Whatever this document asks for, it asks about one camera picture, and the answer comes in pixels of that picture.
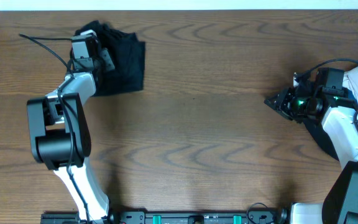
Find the black cloth shorts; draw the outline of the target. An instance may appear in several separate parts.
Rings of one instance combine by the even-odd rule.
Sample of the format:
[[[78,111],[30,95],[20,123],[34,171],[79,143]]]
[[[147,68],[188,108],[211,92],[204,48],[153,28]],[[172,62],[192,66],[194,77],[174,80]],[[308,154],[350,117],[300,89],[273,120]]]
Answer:
[[[75,35],[93,30],[101,46],[108,49],[115,69],[103,73],[101,86],[95,96],[110,96],[144,89],[145,42],[136,33],[125,33],[108,23],[92,21],[75,31]]]

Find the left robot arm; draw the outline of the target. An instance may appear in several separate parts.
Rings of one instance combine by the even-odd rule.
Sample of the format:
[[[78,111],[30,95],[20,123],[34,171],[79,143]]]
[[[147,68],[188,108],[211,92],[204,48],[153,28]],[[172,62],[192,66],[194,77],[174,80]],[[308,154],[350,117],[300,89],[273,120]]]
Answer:
[[[52,215],[50,222],[114,223],[109,197],[101,189],[90,164],[91,137],[83,109],[95,95],[102,74],[114,69],[107,49],[78,50],[67,63],[68,72],[54,91],[27,102],[30,146],[65,185],[78,208],[72,217]]]

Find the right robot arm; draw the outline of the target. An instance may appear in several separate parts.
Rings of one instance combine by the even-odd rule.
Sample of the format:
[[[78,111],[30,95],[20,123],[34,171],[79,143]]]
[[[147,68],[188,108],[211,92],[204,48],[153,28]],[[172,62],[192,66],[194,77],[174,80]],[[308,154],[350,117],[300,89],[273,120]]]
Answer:
[[[358,105],[345,88],[286,88],[264,103],[285,119],[303,123],[342,171],[322,203],[294,203],[290,223],[358,223]]]

